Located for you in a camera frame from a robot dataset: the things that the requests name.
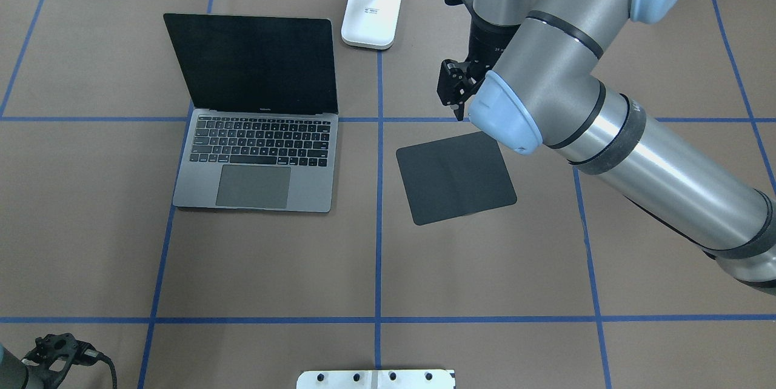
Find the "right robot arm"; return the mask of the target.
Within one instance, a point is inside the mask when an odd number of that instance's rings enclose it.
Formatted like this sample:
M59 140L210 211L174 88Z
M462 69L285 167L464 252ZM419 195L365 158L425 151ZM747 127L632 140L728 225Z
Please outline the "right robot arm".
M690 240L736 281L774 293L774 201L651 118L592 71L629 20L677 0L444 0L465 5L469 54L441 63L455 118L509 149L557 151Z

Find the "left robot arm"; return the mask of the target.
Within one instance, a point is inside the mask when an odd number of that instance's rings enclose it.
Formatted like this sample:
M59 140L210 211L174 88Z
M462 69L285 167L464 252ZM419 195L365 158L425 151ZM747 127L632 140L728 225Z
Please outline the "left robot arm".
M27 387L27 367L1 344L1 388L22 389Z

